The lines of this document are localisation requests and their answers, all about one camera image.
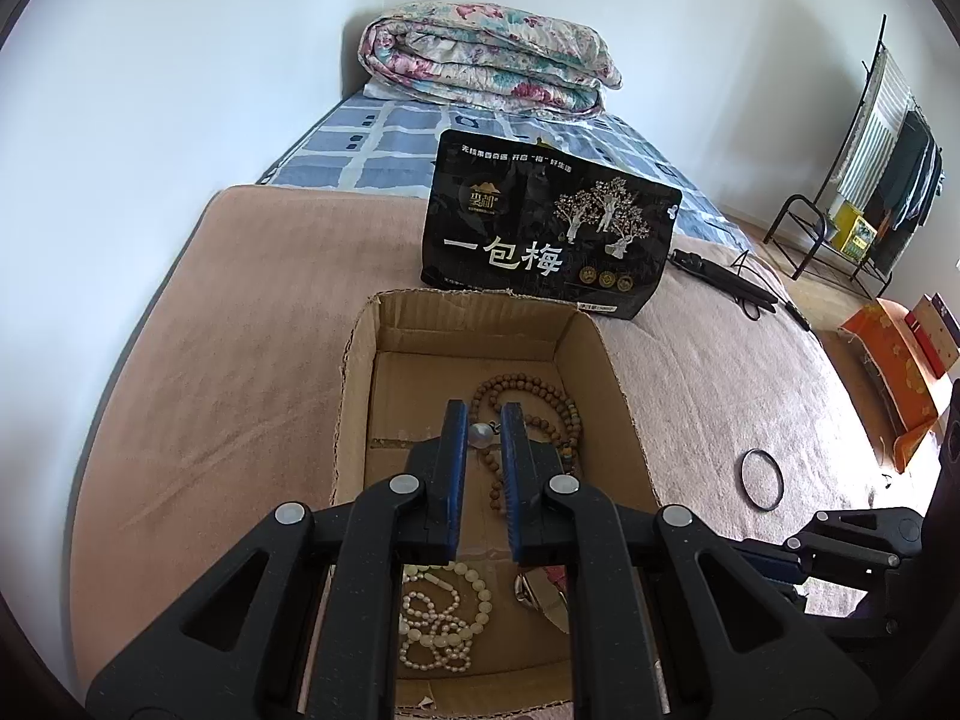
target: folded quilt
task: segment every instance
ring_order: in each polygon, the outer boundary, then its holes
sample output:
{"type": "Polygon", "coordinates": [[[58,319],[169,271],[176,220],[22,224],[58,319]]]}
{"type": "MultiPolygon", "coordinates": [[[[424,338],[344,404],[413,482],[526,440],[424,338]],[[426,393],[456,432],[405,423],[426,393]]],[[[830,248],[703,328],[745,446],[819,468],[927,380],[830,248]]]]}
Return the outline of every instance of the folded quilt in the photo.
{"type": "Polygon", "coordinates": [[[541,119],[597,116],[601,88],[621,83],[588,26],[493,4],[401,5],[364,30],[357,55],[381,88],[415,100],[541,119]]]}

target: mattress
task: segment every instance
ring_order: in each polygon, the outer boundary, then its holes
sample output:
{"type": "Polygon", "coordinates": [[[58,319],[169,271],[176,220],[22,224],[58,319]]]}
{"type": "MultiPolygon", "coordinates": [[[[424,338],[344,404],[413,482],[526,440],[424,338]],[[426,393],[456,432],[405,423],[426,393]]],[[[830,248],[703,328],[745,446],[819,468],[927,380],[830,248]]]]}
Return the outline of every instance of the mattress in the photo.
{"type": "Polygon", "coordinates": [[[445,129],[543,142],[574,156],[676,187],[683,193],[675,230],[690,238],[752,250],[743,231],[629,124],[610,114],[588,122],[541,122],[455,105],[372,100],[361,93],[317,122],[257,183],[364,194],[430,196],[445,129]]]}
{"type": "MultiPolygon", "coordinates": [[[[328,504],[344,347],[371,295],[421,287],[425,213],[422,199],[272,187],[210,204],[128,348],[83,471],[69,587],[83,690],[278,503],[328,504]]],[[[593,320],[662,503],[780,543],[818,509],[867,509],[881,490],[846,389],[786,312],[748,322],[669,266],[636,317],[593,320]],[[755,446],[784,471],[776,512],[736,483],[755,446]]],[[[852,593],[828,586],[809,608],[847,613],[852,593]]]]}

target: white bead necklace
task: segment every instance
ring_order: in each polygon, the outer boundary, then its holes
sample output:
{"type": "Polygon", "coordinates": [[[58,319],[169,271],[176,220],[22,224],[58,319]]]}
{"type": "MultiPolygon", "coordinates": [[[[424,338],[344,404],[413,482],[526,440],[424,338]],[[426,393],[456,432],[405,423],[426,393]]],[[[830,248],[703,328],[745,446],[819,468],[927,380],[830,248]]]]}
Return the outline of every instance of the white bead necklace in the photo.
{"type": "Polygon", "coordinates": [[[447,565],[405,565],[403,584],[415,581],[429,581],[439,589],[450,593],[451,603],[443,611],[437,611],[437,605],[424,592],[410,590],[403,594],[400,601],[400,635],[406,637],[400,645],[400,662],[407,668],[430,671],[444,668],[452,672],[467,671],[470,667],[470,648],[474,637],[478,637],[484,626],[490,622],[493,611],[491,592],[480,575],[464,562],[448,562],[447,565]],[[477,594],[477,615],[469,623],[454,614],[460,607],[460,594],[448,581],[440,579],[430,570],[453,571],[467,580],[477,594]],[[424,607],[414,608],[414,601],[420,601],[424,607]],[[417,664],[407,658],[410,646],[416,642],[433,656],[432,664],[417,664]]]}

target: blue checkered bed sheet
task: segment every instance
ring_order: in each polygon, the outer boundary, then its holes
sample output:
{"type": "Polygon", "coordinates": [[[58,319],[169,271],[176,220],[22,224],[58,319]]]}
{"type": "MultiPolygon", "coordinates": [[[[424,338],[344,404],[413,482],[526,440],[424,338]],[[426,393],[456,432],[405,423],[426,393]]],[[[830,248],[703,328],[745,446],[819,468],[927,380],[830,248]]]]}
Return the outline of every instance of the blue checkered bed sheet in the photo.
{"type": "Polygon", "coordinates": [[[618,167],[683,192],[678,232],[752,249],[741,229],[629,124],[603,114],[589,122],[531,117],[414,100],[344,100],[285,154],[259,183],[282,187],[429,197],[440,133],[481,132],[536,143],[618,167]]]}

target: metal rack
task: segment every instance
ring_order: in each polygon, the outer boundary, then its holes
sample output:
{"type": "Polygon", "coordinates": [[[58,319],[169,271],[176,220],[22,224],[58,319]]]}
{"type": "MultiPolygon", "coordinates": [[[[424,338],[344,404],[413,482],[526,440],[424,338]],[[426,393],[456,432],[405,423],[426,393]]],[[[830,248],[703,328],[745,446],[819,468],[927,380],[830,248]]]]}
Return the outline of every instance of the metal rack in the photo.
{"type": "MultiPolygon", "coordinates": [[[[837,151],[837,155],[833,158],[833,162],[830,164],[829,170],[827,171],[827,175],[824,177],[824,181],[820,185],[820,189],[817,191],[817,194],[815,194],[815,196],[813,197],[813,200],[808,199],[803,194],[791,194],[791,196],[789,196],[786,199],[786,201],[784,201],[784,205],[781,207],[781,210],[779,210],[779,213],[776,215],[776,219],[774,220],[774,223],[770,225],[770,229],[767,230],[767,234],[763,237],[763,242],[765,244],[769,244],[770,242],[772,242],[776,246],[776,248],[778,248],[781,251],[781,254],[784,255],[784,257],[786,257],[790,265],[793,266],[794,271],[793,271],[793,275],[791,275],[790,278],[792,278],[794,281],[800,278],[800,274],[802,274],[803,271],[806,270],[806,267],[812,261],[816,261],[821,265],[825,265],[829,269],[832,269],[833,271],[837,272],[837,274],[841,274],[842,276],[846,277],[846,280],[851,284],[856,284],[858,288],[860,288],[860,291],[867,296],[867,298],[880,298],[883,295],[883,293],[886,292],[887,287],[890,286],[890,282],[893,280],[893,274],[892,273],[882,274],[880,270],[877,269],[877,266],[874,265],[874,263],[872,262],[869,250],[867,251],[866,255],[864,255],[862,260],[857,261],[857,260],[854,260],[853,257],[843,254],[843,252],[841,252],[838,248],[830,244],[829,241],[827,240],[827,229],[829,229],[827,216],[824,214],[823,211],[821,211],[817,207],[817,203],[820,201],[821,197],[824,194],[824,191],[827,189],[827,185],[829,185],[830,177],[833,175],[833,171],[836,170],[837,164],[840,162],[840,158],[843,156],[844,146],[846,146],[847,140],[848,138],[850,138],[851,132],[853,132],[853,127],[856,126],[856,120],[860,115],[860,110],[863,107],[863,103],[865,103],[866,101],[867,89],[870,86],[870,79],[872,78],[872,75],[874,74],[875,69],[877,69],[877,58],[880,57],[880,51],[884,48],[883,33],[884,33],[884,30],[886,29],[886,25],[887,25],[887,16],[886,14],[884,14],[883,20],[880,22],[880,34],[877,36],[877,47],[874,50],[874,59],[872,60],[870,67],[867,69],[867,79],[863,84],[863,93],[860,95],[860,102],[856,106],[856,111],[853,112],[853,118],[851,119],[850,126],[847,127],[847,133],[846,135],[843,136],[843,142],[841,143],[840,149],[839,151],[837,151]],[[802,208],[805,207],[811,213],[813,213],[814,215],[813,220],[810,220],[809,218],[804,218],[802,215],[799,215],[793,210],[794,204],[797,202],[800,202],[800,207],[802,208]],[[812,246],[805,253],[805,255],[803,255],[803,259],[800,260],[798,263],[794,261],[793,257],[791,257],[790,254],[787,252],[787,250],[784,248],[784,246],[781,245],[781,242],[776,240],[776,238],[774,238],[774,234],[776,233],[776,230],[779,228],[779,225],[781,225],[781,222],[784,220],[784,217],[789,217],[791,218],[791,220],[795,221],[795,223],[797,223],[797,226],[801,230],[803,230],[803,232],[806,234],[806,237],[810,238],[810,241],[812,242],[812,246]],[[822,257],[818,257],[817,252],[821,248],[824,248],[825,250],[829,251],[831,254],[834,254],[837,257],[839,257],[841,260],[844,261],[844,264],[839,265],[835,262],[824,260],[822,257]],[[846,264],[850,264],[854,266],[853,272],[849,272],[845,269],[846,264]],[[870,278],[880,281],[880,284],[882,286],[876,295],[872,295],[870,293],[870,290],[868,290],[863,285],[863,282],[861,282],[859,278],[861,274],[866,274],[867,276],[870,276],[870,278]]],[[[847,288],[847,284],[845,284],[842,280],[827,279],[827,281],[832,281],[832,283],[844,289],[847,288]]]]}

